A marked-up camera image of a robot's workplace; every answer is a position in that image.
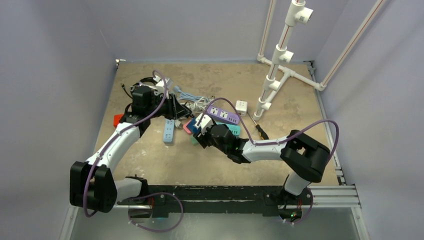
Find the blue block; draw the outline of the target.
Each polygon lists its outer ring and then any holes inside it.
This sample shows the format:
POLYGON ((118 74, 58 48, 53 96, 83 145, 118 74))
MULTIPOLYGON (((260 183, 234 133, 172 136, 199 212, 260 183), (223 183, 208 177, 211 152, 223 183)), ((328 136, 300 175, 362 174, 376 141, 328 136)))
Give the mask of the blue block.
POLYGON ((190 132, 193 135, 196 135, 201 131, 201 129, 199 129, 199 127, 196 124, 197 124, 196 119, 192 118, 189 124, 187 125, 187 128, 190 130, 190 132))

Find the purple power strip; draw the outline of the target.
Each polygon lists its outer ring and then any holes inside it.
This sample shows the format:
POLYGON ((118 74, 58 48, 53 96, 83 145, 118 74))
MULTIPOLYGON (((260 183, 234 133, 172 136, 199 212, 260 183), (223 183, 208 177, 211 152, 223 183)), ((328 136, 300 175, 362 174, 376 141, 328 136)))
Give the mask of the purple power strip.
POLYGON ((215 121, 225 124, 238 125, 240 122, 240 117, 236 113, 226 111, 213 105, 208 107, 206 114, 215 121))

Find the white cube power socket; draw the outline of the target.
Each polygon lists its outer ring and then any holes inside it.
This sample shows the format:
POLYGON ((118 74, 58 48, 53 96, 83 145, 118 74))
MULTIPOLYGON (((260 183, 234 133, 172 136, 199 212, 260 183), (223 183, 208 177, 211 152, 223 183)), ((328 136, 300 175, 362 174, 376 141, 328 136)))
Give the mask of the white cube power socket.
POLYGON ((238 115, 245 117, 248 113, 248 102, 244 100, 237 100, 235 103, 235 110, 238 115))

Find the red cube socket adapter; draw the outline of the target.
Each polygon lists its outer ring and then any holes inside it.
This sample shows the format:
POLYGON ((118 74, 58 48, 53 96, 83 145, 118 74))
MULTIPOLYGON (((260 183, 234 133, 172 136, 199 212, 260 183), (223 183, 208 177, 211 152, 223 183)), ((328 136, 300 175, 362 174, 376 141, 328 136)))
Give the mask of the red cube socket adapter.
POLYGON ((117 128, 118 124, 120 123, 121 118, 123 117, 123 114, 116 114, 113 116, 113 127, 117 128))

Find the green block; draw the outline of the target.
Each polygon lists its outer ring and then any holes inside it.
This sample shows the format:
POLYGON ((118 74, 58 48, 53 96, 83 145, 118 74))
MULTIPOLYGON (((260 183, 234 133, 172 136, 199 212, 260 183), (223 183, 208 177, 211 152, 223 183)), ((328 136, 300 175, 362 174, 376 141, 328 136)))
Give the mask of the green block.
POLYGON ((191 144, 193 145, 193 146, 196 146, 196 145, 198 145, 199 144, 199 142, 196 140, 196 138, 194 137, 194 136, 190 136, 189 137, 189 139, 190 139, 190 142, 191 142, 191 144))

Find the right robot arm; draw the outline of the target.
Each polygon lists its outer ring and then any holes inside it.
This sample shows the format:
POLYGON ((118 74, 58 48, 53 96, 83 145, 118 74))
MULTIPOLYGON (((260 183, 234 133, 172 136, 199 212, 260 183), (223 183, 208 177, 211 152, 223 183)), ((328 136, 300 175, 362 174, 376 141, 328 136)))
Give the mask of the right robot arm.
POLYGON ((288 176, 280 196, 288 204, 298 200, 309 184, 322 181, 333 155, 327 146, 296 129, 281 138, 250 141, 236 137, 226 125, 214 123, 194 137, 203 148, 213 146, 237 164, 285 162, 293 173, 288 176))

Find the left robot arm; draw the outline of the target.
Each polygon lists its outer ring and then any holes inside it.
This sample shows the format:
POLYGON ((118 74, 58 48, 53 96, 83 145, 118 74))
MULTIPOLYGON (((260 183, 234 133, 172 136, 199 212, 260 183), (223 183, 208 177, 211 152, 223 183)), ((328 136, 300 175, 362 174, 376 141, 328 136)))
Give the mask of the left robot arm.
POLYGON ((125 108, 107 142, 85 161, 70 168, 69 202, 85 211, 108 213, 117 202, 131 199, 138 205, 149 199, 147 180, 130 176, 114 180, 113 171, 131 146, 151 124, 152 118, 168 120, 191 117, 192 111, 180 104, 173 93, 147 85, 135 87, 132 102, 125 108))

